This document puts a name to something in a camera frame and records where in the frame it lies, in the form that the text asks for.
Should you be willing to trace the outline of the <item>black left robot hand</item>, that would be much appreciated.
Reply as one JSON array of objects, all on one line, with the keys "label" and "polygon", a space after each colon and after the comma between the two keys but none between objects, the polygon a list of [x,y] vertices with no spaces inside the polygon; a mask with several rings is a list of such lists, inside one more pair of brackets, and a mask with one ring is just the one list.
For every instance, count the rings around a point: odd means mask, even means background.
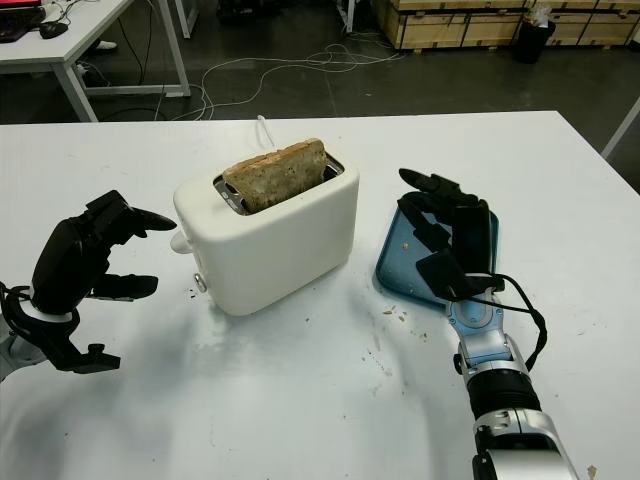
[{"label": "black left robot hand", "polygon": [[133,301],[153,294],[155,276],[107,272],[111,249],[176,227],[163,215],[130,206],[116,190],[103,194],[54,228],[34,269],[32,303],[43,313],[62,315],[86,297]]}]

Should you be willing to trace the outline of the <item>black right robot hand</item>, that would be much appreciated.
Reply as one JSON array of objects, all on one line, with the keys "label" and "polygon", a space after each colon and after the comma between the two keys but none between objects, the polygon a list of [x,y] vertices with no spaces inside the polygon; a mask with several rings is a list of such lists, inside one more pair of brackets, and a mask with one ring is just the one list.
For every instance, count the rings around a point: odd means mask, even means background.
[{"label": "black right robot hand", "polygon": [[488,203],[436,174],[401,168],[399,175],[413,190],[398,207],[413,236],[430,254],[416,269],[433,295],[456,302],[504,289],[494,273],[494,239]]}]

